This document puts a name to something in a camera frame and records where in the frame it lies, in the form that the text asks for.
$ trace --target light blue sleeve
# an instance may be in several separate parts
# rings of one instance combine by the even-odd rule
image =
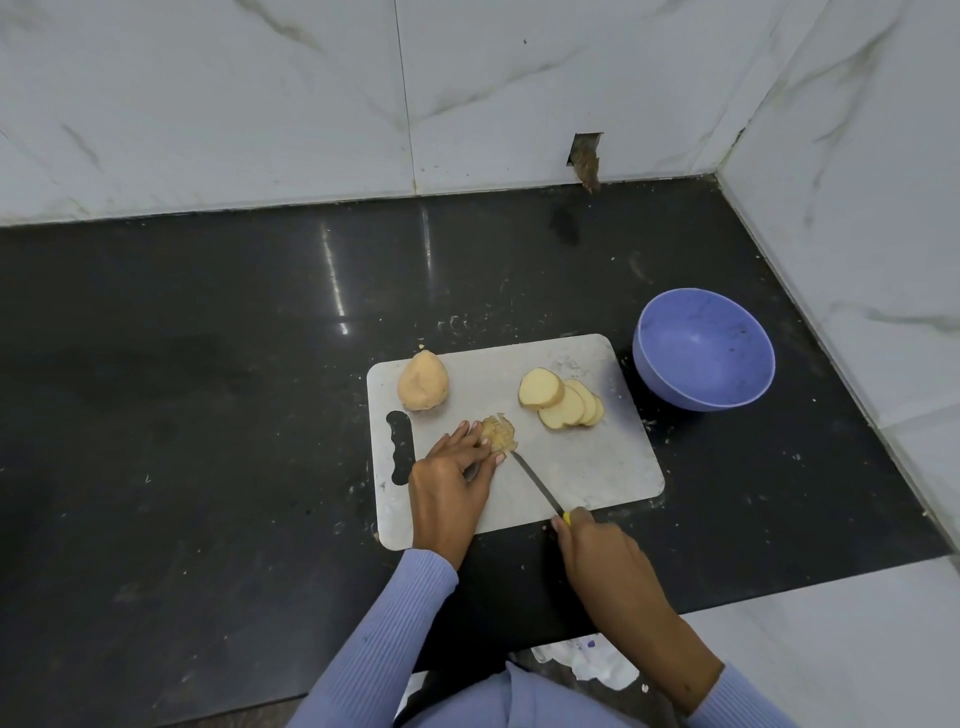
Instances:
[[[392,725],[430,625],[457,582],[443,556],[408,549],[288,728]]]
[[[690,728],[797,728],[743,674],[725,665],[720,679],[687,720]]]

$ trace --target cutting board handle hole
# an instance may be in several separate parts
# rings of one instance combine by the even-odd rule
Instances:
[[[406,485],[410,481],[410,471],[417,462],[410,416],[395,409],[387,415],[387,425],[390,426],[390,439],[394,441],[394,474],[391,480],[395,485]]]

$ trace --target knife blade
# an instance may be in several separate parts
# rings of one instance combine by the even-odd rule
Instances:
[[[518,463],[520,464],[520,467],[523,469],[523,471],[530,476],[530,479],[531,479],[531,480],[534,481],[534,485],[537,486],[537,488],[538,488],[538,489],[540,490],[540,492],[543,494],[543,497],[545,497],[545,498],[547,499],[547,502],[549,502],[550,505],[553,507],[553,509],[557,512],[557,515],[562,518],[563,515],[564,515],[564,512],[565,512],[564,509],[561,507],[561,505],[560,505],[560,503],[557,501],[557,499],[553,497],[553,494],[550,493],[550,489],[547,488],[547,487],[543,484],[543,481],[540,480],[540,477],[539,477],[536,473],[534,473],[534,469],[531,468],[531,467],[527,464],[527,461],[523,459],[523,455],[521,455],[521,454],[520,454],[519,452],[517,452],[516,450],[514,450],[514,451],[511,453],[511,455],[512,455],[514,458],[516,458],[516,462],[518,462]]]

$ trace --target marble tile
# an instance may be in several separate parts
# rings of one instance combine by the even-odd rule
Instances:
[[[391,0],[5,2],[0,97],[6,222],[413,192]]]
[[[688,174],[785,9],[810,10],[788,16],[796,43],[823,1],[404,0],[418,192],[574,182],[566,160],[580,132],[603,133],[601,180]],[[729,148],[759,85],[704,164]]]
[[[954,725],[960,576],[945,557],[684,617],[800,725]]]
[[[0,127],[0,225],[28,223],[64,210],[82,212],[41,163],[21,151],[15,134]]]
[[[960,406],[883,430],[926,507],[960,546]]]
[[[952,0],[833,0],[721,170],[880,427],[960,402]]]
[[[760,103],[813,28],[828,0],[789,0],[760,43],[691,172],[713,172],[730,152]]]

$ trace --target light blue sweater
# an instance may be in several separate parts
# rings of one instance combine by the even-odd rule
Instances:
[[[300,704],[288,728],[387,728],[433,618],[457,586],[457,572],[432,551],[409,549],[383,594]],[[410,726],[636,725],[590,698],[512,665],[427,709]],[[725,666],[690,716],[692,728],[793,726],[750,682]]]

